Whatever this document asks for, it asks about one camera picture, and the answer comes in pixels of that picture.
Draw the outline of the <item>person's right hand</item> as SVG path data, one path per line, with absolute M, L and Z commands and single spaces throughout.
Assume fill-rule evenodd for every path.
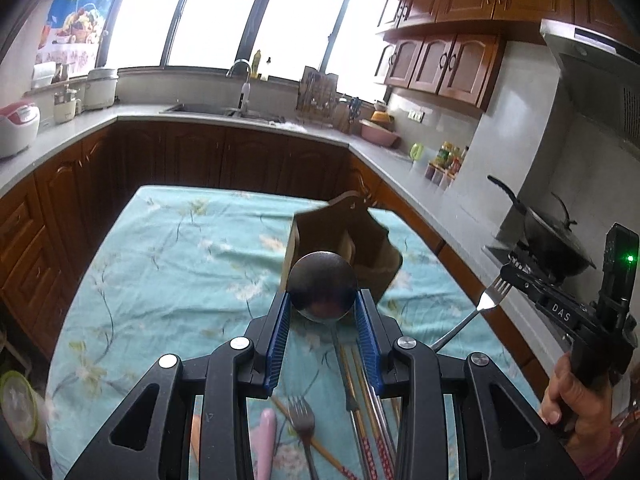
M 539 415 L 546 424 L 560 422 L 561 401 L 576 416 L 574 432 L 565 445 L 570 456 L 581 462 L 602 454 L 612 432 L 612 387 L 608 376 L 595 389 L 585 387 L 572 373 L 570 354 L 565 353 L 555 364 L 540 404 Z

